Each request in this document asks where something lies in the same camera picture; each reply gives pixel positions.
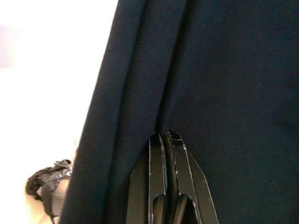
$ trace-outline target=textured fabric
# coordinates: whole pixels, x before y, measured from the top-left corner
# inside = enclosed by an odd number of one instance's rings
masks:
[[[132,168],[168,127],[220,223],[299,223],[299,3],[120,0],[60,223],[124,224]]]

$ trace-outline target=white wall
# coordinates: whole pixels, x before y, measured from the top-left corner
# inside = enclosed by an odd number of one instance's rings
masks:
[[[14,198],[4,198],[9,206],[23,197],[22,183],[36,168],[73,155],[116,5],[117,0],[0,0],[11,58],[0,68],[0,172],[2,180],[13,181],[0,193],[14,191]],[[10,168],[17,172],[13,179],[5,173]]]

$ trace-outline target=white background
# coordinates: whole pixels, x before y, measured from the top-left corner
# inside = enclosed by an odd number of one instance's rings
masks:
[[[73,156],[116,5],[116,0],[0,0],[11,59],[0,68],[2,223],[33,223],[26,179]]]

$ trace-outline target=dark navy fabric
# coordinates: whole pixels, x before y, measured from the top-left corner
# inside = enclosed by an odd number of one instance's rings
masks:
[[[120,0],[60,223],[124,224],[132,168],[166,128],[220,223],[299,223],[299,2]]]

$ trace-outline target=navy blue cloth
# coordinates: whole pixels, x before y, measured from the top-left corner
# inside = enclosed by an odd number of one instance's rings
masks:
[[[124,224],[130,173],[166,128],[220,223],[299,223],[299,2],[120,0],[60,223]]]

